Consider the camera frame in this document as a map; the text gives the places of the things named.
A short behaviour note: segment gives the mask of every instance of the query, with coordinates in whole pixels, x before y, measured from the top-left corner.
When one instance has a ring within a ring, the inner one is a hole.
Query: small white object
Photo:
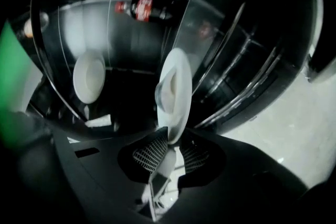
[[[160,82],[171,70],[175,70],[174,107],[171,113],[157,109],[159,127],[168,127],[168,144],[176,143],[182,135],[189,117],[192,97],[192,75],[188,57],[180,48],[168,54],[162,67]]]
[[[166,155],[164,156],[163,160],[161,161],[156,171],[160,175],[169,178],[170,174],[174,170],[175,163],[176,163],[176,151],[171,148],[168,148]]]
[[[32,28],[31,24],[32,24],[32,21],[29,18],[28,20],[26,20],[26,22],[24,24],[24,27],[23,27],[23,31],[24,31],[25,36],[27,38],[32,38],[33,37],[33,28]],[[41,24],[41,32],[43,33],[43,31],[49,25],[49,16],[45,12],[40,13],[40,24]]]
[[[90,118],[90,110],[87,105],[84,106],[84,116],[86,117],[87,120]]]
[[[72,139],[70,137],[68,137],[68,141],[69,141],[70,144],[72,144],[72,143],[79,143],[80,142],[80,141]]]
[[[87,121],[85,125],[87,127],[102,127],[102,126],[109,126],[111,125],[111,115],[105,115],[103,117]]]
[[[95,50],[88,50],[82,54],[73,70],[73,82],[73,87],[80,101],[85,104],[95,102],[105,82],[103,56]]]

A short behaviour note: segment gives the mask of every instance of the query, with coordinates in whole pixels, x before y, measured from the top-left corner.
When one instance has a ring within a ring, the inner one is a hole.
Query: white floor
[[[223,136],[258,147],[312,187],[335,165],[335,116],[336,76],[310,84],[300,74],[256,119]]]

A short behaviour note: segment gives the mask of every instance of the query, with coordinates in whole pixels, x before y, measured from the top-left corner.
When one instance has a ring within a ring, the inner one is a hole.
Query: green object
[[[0,34],[0,135],[5,146],[16,141],[19,126],[15,126],[6,111],[18,94],[18,85],[25,80],[31,60],[17,40],[8,21]]]

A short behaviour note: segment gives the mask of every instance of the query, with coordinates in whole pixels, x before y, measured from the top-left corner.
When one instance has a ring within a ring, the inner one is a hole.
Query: dishwasher
[[[219,147],[209,142],[219,138],[207,138],[207,132],[220,137],[254,119],[300,73],[309,82],[319,83],[335,72],[336,49],[328,42],[332,36],[327,21],[331,17],[332,0],[13,0],[13,3],[15,8],[8,12],[10,26],[43,73],[29,109],[38,118],[57,122],[64,130],[77,130],[67,136],[81,142],[73,146],[78,158],[82,153],[86,156],[85,151],[94,155],[96,151],[108,152],[112,148],[113,160],[118,159],[131,182],[145,183],[149,178],[158,181],[149,191],[153,200],[156,199],[153,193],[162,192],[162,186],[169,182],[151,176],[159,164],[170,158],[165,130],[159,128],[159,108],[154,95],[170,52],[178,49],[186,55],[192,82],[186,130],[172,146],[179,146],[185,163],[189,162],[185,168],[187,174],[206,166],[209,170],[204,173],[211,178],[202,181],[185,177],[179,184],[205,186],[208,191],[214,191],[210,185],[215,184],[221,165],[211,164],[209,168],[205,164],[225,157]],[[104,85],[99,97],[85,104],[76,94],[73,75],[77,60],[92,50],[102,55]],[[105,115],[109,115],[110,124],[95,127],[94,133],[86,127],[87,121]],[[134,134],[142,135],[135,139]],[[111,138],[119,142],[111,143]],[[142,159],[143,152],[153,154],[155,164]],[[140,156],[137,162],[142,168],[133,163],[131,155],[134,159]],[[102,167],[107,167],[107,159],[100,159]],[[113,176],[95,164],[83,158],[82,165],[97,175],[100,186],[107,192],[124,195],[123,188],[109,184],[114,182]],[[141,207],[138,189],[128,181],[123,184],[128,184],[128,194],[122,198],[124,203],[153,218],[149,208]],[[162,214],[156,212],[153,220],[160,219],[159,215]],[[168,215],[163,222],[174,220],[172,214],[171,218]]]

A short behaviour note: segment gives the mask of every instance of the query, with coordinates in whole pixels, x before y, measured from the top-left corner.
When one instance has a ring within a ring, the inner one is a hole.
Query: white plate
[[[80,101],[91,104],[99,97],[105,82],[105,61],[95,50],[82,54],[73,70],[73,87]]]
[[[176,97],[173,113],[165,113],[159,107],[157,109],[159,127],[168,127],[169,144],[176,143],[181,137],[188,121],[191,106],[191,69],[188,57],[180,48],[172,49],[168,54],[161,71],[160,82],[172,68],[176,68]]]

